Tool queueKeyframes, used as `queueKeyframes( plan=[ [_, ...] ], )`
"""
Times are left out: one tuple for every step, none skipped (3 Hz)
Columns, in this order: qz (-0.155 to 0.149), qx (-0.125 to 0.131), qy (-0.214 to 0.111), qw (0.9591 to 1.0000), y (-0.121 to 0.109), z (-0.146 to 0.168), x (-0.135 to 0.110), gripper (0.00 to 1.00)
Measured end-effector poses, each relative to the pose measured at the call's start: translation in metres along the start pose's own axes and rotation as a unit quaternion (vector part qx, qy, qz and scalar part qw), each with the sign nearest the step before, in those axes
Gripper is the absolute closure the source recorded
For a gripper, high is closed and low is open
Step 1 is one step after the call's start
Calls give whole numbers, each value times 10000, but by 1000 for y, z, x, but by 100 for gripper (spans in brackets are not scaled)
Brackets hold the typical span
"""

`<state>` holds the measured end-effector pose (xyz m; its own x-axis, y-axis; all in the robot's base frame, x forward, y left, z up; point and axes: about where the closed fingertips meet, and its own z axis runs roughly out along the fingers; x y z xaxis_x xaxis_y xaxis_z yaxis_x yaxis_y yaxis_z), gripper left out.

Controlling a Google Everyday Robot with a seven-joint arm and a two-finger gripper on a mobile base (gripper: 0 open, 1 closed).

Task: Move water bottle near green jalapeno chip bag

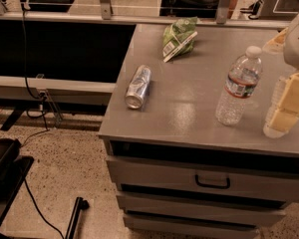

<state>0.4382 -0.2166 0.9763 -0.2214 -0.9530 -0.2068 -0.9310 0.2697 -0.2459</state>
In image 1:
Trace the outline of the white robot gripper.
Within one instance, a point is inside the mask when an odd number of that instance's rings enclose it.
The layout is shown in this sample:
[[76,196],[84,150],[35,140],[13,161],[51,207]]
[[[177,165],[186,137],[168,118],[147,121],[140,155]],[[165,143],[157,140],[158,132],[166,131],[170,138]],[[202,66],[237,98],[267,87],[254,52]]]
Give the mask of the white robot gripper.
[[[283,52],[285,62],[299,69],[299,13],[287,28],[270,39],[262,50],[268,54]],[[263,132],[271,138],[281,137],[299,120],[299,71],[288,78],[280,77],[275,85],[271,107]]]

